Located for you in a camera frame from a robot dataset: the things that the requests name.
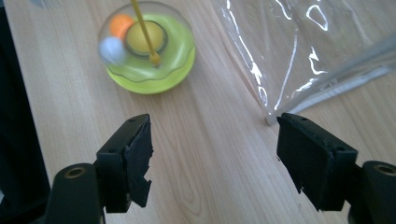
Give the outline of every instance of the clear plastic sheet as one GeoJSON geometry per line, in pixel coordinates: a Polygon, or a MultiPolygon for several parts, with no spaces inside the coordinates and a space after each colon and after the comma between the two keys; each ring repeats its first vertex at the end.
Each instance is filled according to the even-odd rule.
{"type": "Polygon", "coordinates": [[[217,0],[266,120],[396,67],[394,0],[217,0]]]}

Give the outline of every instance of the yellow stick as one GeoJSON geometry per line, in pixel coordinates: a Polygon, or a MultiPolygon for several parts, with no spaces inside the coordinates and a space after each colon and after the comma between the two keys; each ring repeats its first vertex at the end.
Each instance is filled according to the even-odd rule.
{"type": "Polygon", "coordinates": [[[149,60],[155,66],[159,66],[161,64],[161,57],[157,52],[155,52],[154,47],[152,47],[151,40],[149,39],[149,32],[148,32],[148,29],[146,28],[145,21],[143,20],[143,16],[142,16],[142,12],[140,11],[140,7],[137,4],[136,0],[131,0],[131,2],[132,2],[132,6],[134,6],[134,12],[136,13],[137,20],[139,21],[140,26],[142,27],[142,31],[145,36],[146,42],[148,43],[149,60]]]}

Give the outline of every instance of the white ball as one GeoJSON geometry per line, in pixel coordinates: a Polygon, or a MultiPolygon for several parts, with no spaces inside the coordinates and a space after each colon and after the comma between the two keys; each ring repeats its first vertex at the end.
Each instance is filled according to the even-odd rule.
{"type": "Polygon", "coordinates": [[[127,56],[122,41],[116,37],[107,37],[100,43],[99,52],[105,63],[122,64],[127,56]]]}

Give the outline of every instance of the green toy base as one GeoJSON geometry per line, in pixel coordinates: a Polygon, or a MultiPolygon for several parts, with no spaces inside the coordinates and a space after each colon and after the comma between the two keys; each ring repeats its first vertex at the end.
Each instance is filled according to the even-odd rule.
{"type": "Polygon", "coordinates": [[[186,63],[173,71],[169,76],[159,80],[147,80],[143,82],[132,82],[131,80],[114,75],[108,69],[110,77],[124,89],[140,94],[155,94],[168,91],[180,83],[190,72],[195,60],[195,47],[189,53],[186,63]]]}

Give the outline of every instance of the wooden table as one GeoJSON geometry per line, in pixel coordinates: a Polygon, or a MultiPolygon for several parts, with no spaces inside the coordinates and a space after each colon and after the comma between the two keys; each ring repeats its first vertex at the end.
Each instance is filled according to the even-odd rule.
{"type": "MultiPolygon", "coordinates": [[[[6,0],[50,181],[94,162],[126,119],[150,113],[148,206],[106,215],[108,223],[347,223],[347,204],[318,213],[297,193],[276,158],[278,126],[265,124],[211,2],[164,2],[191,22],[195,65],[172,90],[138,95],[109,78],[97,52],[101,24],[127,0],[6,0]]],[[[392,74],[301,114],[357,148],[359,165],[396,163],[395,96],[392,74]]]]}

